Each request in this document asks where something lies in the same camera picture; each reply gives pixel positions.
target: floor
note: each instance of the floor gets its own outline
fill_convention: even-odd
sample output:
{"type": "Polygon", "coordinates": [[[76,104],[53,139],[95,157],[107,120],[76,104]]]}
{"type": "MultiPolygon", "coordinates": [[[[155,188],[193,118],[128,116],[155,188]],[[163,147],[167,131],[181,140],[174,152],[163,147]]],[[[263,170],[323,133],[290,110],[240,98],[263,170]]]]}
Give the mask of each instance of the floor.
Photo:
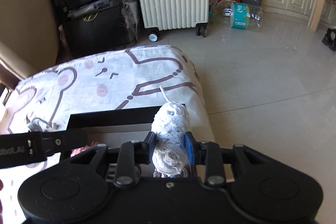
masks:
{"type": "Polygon", "coordinates": [[[307,21],[265,13],[260,31],[231,29],[222,19],[208,27],[162,31],[152,43],[179,47],[201,78],[216,142],[244,143],[312,177],[324,189],[317,216],[336,223],[336,53],[307,21]]]}

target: bed sheet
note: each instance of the bed sheet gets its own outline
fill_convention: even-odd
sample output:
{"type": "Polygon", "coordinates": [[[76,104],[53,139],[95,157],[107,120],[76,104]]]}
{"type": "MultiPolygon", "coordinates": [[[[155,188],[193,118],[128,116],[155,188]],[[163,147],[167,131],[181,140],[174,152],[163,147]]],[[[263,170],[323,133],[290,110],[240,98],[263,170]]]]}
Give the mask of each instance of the bed sheet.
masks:
{"type": "MultiPolygon", "coordinates": [[[[61,131],[74,113],[163,105],[160,85],[170,100],[186,105],[194,137],[214,141],[196,69],[181,50],[169,45],[103,52],[22,80],[6,104],[0,132],[27,132],[26,116],[55,123],[61,131]]],[[[39,124],[44,131],[55,131],[39,124]]],[[[0,170],[4,224],[25,219],[16,197],[21,183],[58,160],[54,155],[40,164],[0,170]]]]}

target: white yarn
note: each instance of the white yarn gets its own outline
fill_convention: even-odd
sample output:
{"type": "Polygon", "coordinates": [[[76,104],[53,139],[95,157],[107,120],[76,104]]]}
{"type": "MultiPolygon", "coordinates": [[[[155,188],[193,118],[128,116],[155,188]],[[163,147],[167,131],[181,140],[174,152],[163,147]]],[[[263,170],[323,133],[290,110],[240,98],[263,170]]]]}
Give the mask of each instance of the white yarn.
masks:
{"type": "Polygon", "coordinates": [[[156,134],[152,160],[158,172],[173,177],[181,174],[188,163],[184,133],[189,131],[189,115],[184,105],[171,102],[162,86],[160,89],[167,103],[155,114],[152,123],[152,132],[156,134]]]}

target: white patterned bed sheet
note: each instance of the white patterned bed sheet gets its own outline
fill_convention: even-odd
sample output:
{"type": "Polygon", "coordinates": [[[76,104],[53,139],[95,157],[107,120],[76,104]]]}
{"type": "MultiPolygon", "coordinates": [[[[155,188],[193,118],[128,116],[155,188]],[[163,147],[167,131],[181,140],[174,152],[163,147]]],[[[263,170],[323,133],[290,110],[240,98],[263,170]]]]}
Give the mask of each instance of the white patterned bed sheet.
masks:
{"type": "MultiPolygon", "coordinates": [[[[194,137],[214,141],[196,69],[181,50],[169,45],[103,52],[21,81],[6,104],[8,112],[0,132],[26,132],[26,116],[56,123],[61,131],[66,130],[71,114],[163,105],[160,85],[170,100],[186,105],[194,137]]],[[[58,160],[59,155],[54,155],[40,164],[0,170],[4,224],[25,219],[17,201],[22,182],[58,160]]]]}

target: black trash bag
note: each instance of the black trash bag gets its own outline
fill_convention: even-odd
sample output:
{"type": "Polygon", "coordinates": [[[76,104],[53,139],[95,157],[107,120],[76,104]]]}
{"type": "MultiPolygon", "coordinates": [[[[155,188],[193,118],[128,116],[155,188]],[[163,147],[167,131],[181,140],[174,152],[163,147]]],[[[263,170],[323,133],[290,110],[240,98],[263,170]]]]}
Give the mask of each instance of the black trash bag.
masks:
{"type": "Polygon", "coordinates": [[[328,28],[327,33],[322,39],[322,43],[328,46],[333,52],[336,51],[336,29],[328,28]]]}

